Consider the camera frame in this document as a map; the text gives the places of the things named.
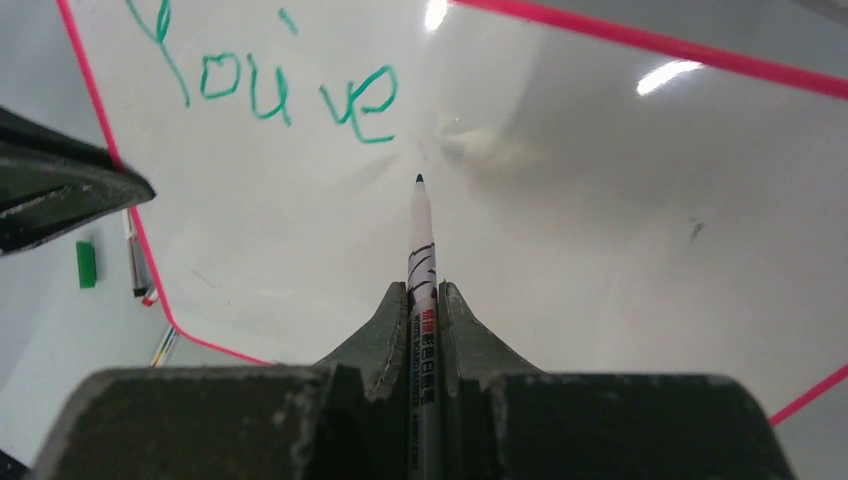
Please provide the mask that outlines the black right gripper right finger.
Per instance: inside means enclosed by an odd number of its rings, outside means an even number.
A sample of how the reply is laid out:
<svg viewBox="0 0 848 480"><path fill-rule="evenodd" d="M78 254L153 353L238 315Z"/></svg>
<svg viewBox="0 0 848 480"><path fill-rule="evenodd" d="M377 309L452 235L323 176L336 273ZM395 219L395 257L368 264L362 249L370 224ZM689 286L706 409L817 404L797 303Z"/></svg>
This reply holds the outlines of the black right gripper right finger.
<svg viewBox="0 0 848 480"><path fill-rule="evenodd" d="M791 479L754 397L716 374L546 373L440 287L446 479Z"/></svg>

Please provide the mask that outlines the pink-framed whiteboard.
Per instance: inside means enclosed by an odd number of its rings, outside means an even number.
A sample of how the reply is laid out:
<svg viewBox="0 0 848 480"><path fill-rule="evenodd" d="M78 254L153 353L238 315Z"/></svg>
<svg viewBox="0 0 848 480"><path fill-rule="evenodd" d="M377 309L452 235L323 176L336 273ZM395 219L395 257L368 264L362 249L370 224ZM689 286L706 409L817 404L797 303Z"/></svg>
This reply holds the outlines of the pink-framed whiteboard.
<svg viewBox="0 0 848 480"><path fill-rule="evenodd" d="M847 82L522 1L63 1L169 322L314 361L437 272L546 370L847 370Z"/></svg>

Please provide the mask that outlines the green marker cap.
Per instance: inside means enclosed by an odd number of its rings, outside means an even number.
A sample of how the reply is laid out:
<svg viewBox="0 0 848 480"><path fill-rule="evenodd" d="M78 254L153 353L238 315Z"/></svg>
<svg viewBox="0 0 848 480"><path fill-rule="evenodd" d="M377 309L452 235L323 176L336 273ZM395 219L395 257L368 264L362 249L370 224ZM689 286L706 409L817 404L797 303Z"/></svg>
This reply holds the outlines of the green marker cap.
<svg viewBox="0 0 848 480"><path fill-rule="evenodd" d="M97 283L95 248L91 242L77 241L75 244L78 284L80 289L94 288Z"/></svg>

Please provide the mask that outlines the black-capped whiteboard marker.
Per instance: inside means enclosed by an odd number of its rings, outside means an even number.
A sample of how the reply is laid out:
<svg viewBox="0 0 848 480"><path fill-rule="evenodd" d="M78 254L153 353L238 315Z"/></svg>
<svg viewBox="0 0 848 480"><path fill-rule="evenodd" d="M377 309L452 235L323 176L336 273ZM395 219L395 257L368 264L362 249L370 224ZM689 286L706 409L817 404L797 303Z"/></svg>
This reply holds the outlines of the black-capped whiteboard marker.
<svg viewBox="0 0 848 480"><path fill-rule="evenodd" d="M149 288L146 260L141 246L131 212L126 209L123 213L126 246L128 250L131 287L135 298L143 297Z"/></svg>

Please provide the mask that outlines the red-capped whiteboard marker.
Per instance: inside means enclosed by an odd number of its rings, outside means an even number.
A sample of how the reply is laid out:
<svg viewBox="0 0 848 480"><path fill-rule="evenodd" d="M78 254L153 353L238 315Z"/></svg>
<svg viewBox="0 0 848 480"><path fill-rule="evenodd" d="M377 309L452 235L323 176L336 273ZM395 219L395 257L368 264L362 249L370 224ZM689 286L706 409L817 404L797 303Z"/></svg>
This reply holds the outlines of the red-capped whiteboard marker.
<svg viewBox="0 0 848 480"><path fill-rule="evenodd" d="M141 303L145 307L155 305L159 300L159 292L156 286L151 286L143 295Z"/></svg>

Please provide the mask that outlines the blue-capped whiteboard marker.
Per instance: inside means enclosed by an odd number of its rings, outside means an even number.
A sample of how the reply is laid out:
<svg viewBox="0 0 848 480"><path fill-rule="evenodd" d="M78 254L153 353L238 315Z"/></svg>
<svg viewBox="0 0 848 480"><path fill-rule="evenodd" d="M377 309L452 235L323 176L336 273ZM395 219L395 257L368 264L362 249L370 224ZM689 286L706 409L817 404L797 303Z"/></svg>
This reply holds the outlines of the blue-capped whiteboard marker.
<svg viewBox="0 0 848 480"><path fill-rule="evenodd" d="M173 349L173 346L178 338L178 330L173 326L169 326L163 334L162 338L160 339L158 346L156 347L152 355L152 358L149 362L149 366L151 368L159 368L166 365Z"/></svg>

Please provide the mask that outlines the green whiteboard marker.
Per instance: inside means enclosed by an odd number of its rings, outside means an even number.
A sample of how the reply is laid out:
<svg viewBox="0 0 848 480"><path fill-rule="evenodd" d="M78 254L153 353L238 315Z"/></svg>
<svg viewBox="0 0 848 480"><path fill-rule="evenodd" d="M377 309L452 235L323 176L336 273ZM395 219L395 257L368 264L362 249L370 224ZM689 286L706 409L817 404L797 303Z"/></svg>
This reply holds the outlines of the green whiteboard marker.
<svg viewBox="0 0 848 480"><path fill-rule="evenodd" d="M411 479L442 475L438 285L431 203L422 174L411 201L407 300L409 337L409 460Z"/></svg>

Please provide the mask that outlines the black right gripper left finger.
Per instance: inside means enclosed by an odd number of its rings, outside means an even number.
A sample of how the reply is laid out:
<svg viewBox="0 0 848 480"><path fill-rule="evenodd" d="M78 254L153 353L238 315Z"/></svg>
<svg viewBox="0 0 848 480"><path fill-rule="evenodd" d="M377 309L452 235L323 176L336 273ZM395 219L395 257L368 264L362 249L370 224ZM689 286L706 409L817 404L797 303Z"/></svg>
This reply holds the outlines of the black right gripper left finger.
<svg viewBox="0 0 848 480"><path fill-rule="evenodd" d="M401 282L312 365L107 369L72 392L33 479L403 479Z"/></svg>

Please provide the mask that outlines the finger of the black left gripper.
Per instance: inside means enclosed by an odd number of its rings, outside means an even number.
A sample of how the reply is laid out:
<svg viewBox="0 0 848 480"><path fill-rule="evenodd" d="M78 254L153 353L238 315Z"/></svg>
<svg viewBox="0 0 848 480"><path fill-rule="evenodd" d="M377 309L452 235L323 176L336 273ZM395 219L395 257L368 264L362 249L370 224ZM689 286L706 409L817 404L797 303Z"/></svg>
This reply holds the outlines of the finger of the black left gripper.
<svg viewBox="0 0 848 480"><path fill-rule="evenodd" d="M31 250L156 196L108 150L1 110L1 253Z"/></svg>

